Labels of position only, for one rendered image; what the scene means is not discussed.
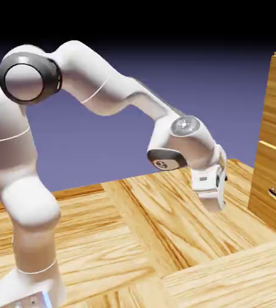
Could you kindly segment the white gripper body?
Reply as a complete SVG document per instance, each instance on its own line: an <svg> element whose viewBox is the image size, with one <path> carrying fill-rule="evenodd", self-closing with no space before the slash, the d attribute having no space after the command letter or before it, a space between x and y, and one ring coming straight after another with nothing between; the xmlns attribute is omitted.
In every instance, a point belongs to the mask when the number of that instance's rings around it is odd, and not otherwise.
<svg viewBox="0 0 276 308"><path fill-rule="evenodd" d="M194 192L210 212L224 209L225 171L218 165L194 171Z"/></svg>

